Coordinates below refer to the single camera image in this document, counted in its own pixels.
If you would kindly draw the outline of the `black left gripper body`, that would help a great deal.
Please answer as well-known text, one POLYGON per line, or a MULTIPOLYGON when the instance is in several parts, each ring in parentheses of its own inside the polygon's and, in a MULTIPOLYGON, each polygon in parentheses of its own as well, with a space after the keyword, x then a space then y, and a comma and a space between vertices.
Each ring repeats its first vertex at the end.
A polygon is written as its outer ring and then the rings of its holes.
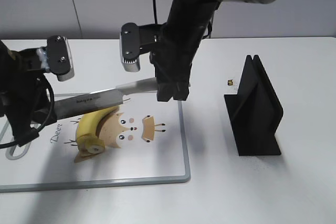
POLYGON ((46 48, 14 51, 1 43, 1 117, 7 117, 15 143, 31 142, 56 121, 48 71, 46 48))

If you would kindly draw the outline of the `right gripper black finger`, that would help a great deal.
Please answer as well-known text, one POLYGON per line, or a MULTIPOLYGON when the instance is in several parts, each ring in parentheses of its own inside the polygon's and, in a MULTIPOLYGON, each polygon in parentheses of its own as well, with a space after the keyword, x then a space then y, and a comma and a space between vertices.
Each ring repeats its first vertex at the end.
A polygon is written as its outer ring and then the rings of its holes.
POLYGON ((159 83, 156 94, 158 101, 186 101, 189 95, 189 83, 187 82, 171 82, 159 83))

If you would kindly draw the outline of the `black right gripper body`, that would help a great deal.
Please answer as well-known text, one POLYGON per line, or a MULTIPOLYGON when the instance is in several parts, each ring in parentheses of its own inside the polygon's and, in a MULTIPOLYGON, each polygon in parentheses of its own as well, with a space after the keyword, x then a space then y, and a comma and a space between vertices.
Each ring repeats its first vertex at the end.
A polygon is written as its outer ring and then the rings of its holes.
POLYGON ((204 22, 166 22, 154 25, 157 45, 151 63, 159 85, 187 85, 194 56, 204 37, 204 22))

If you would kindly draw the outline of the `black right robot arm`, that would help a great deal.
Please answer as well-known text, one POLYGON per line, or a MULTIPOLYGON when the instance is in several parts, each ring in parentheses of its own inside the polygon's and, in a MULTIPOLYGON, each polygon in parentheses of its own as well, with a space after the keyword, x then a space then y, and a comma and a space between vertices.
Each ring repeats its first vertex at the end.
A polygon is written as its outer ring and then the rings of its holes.
POLYGON ((167 21, 155 36, 158 48, 150 54, 158 101, 187 99, 193 58, 211 17, 224 1, 270 4, 275 0, 173 0, 167 21))

